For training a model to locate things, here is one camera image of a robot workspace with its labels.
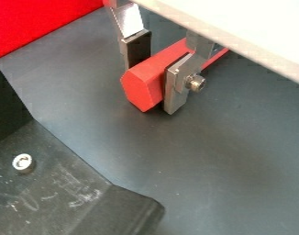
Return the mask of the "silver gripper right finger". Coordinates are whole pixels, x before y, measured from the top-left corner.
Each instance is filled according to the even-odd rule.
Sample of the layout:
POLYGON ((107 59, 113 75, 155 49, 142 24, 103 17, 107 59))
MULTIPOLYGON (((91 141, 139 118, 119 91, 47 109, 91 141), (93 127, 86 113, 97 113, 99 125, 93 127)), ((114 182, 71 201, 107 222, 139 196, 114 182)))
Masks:
POLYGON ((205 88, 202 70, 222 56, 222 46, 191 30, 187 32, 186 46, 191 52, 166 70, 163 108, 170 115, 186 104, 189 93, 199 93, 205 88))

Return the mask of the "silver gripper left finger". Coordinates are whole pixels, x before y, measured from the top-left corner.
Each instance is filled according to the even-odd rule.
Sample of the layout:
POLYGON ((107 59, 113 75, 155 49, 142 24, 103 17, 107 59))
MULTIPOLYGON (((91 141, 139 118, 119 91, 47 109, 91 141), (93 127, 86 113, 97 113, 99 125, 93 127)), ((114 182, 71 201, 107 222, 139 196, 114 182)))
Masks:
POLYGON ((126 69, 151 56, 153 32, 145 27, 139 5, 133 0, 103 0, 117 30, 126 69))

